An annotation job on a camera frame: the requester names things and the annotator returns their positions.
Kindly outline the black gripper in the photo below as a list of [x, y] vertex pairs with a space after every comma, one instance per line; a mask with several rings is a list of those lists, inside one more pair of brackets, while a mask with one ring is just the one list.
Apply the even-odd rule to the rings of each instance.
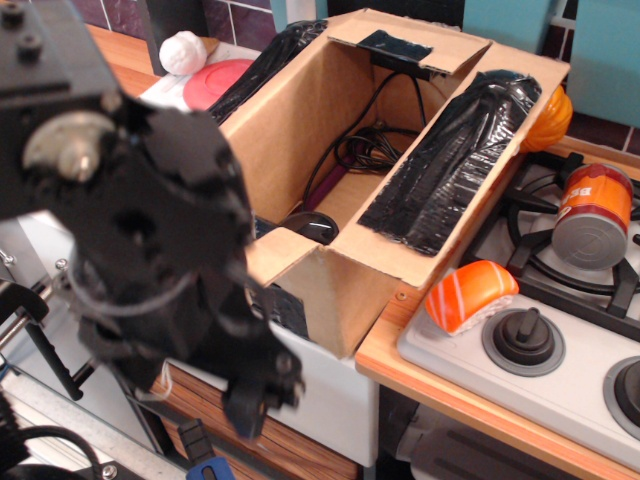
[[68, 221], [80, 337], [137, 394], [176, 360], [227, 383], [223, 410], [255, 439], [296, 405], [299, 358], [273, 334], [271, 293], [249, 272], [253, 214], [215, 120], [127, 101]]

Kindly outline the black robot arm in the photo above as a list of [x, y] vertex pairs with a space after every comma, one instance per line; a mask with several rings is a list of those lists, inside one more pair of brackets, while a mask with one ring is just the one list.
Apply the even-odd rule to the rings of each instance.
[[86, 348], [147, 391], [177, 360], [225, 379], [245, 439], [296, 405], [300, 360], [248, 273], [240, 164], [206, 113], [127, 95], [68, 1], [1, 5], [1, 215], [73, 236], [65, 295]]

